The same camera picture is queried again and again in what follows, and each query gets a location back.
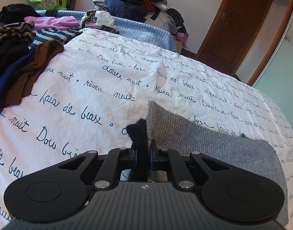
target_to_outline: brown garment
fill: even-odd
[[[4,107],[20,104],[23,97],[31,94],[32,86],[37,81],[40,74],[45,70],[50,60],[58,53],[64,51],[61,42],[50,40],[36,46],[34,52],[34,61],[29,65],[21,68],[20,77],[8,91]]]

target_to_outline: pink cloth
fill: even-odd
[[[35,22],[33,30],[45,28],[58,28],[59,30],[67,30],[68,27],[79,27],[79,22],[73,16],[55,17],[33,17],[24,18],[25,22]]]

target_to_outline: silver rivet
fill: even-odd
[[[105,189],[109,187],[110,183],[108,181],[97,181],[94,185],[99,189]]]
[[[193,183],[191,181],[181,181],[178,185],[183,189],[190,189],[193,187]]]

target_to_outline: brown door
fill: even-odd
[[[257,36],[271,3],[272,0],[227,0],[197,60],[233,75]]]

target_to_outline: gray ribbed plate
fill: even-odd
[[[171,183],[119,182],[94,194],[76,215],[60,222],[33,224],[13,220],[4,230],[283,230],[271,221],[239,226],[222,221],[200,204],[193,193]]]

